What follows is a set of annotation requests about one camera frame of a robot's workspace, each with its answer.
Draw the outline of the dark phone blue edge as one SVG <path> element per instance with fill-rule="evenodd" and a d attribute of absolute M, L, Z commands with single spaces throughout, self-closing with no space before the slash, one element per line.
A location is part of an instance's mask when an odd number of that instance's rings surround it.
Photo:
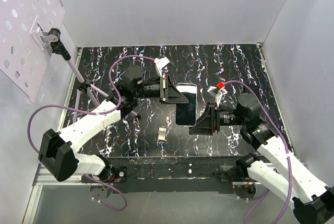
<path fill-rule="evenodd" d="M 178 83 L 176 88 L 188 99 L 188 103 L 176 105 L 175 122 L 179 126 L 194 126 L 197 114 L 197 86 Z"/>

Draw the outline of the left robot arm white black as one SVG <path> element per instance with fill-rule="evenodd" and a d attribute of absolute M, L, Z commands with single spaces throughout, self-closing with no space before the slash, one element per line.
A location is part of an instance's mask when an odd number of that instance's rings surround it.
<path fill-rule="evenodd" d="M 39 161 L 59 182 L 73 175 L 93 175 L 99 182 L 118 177 L 121 172 L 102 155 L 80 154 L 79 149 L 103 129 L 130 114 L 139 98 L 159 98 L 165 104 L 188 104 L 189 100 L 172 84 L 169 75 L 144 81 L 144 69 L 133 65 L 127 68 L 116 83 L 119 94 L 112 92 L 91 114 L 55 132 L 43 134 Z"/>

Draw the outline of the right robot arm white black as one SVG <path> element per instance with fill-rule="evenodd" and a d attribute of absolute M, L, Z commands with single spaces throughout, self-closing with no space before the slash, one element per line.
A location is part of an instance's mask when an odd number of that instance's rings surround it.
<path fill-rule="evenodd" d="M 285 148 L 286 142 L 260 112 L 260 104 L 251 93 L 241 94 L 234 109 L 209 103 L 189 133 L 212 135 L 221 126 L 241 126 L 243 139 L 273 168 L 256 155 L 247 154 L 236 161 L 237 177 L 242 181 L 253 179 L 288 201 L 299 223 L 326 223 L 333 218 L 333 187 L 315 177 Z"/>

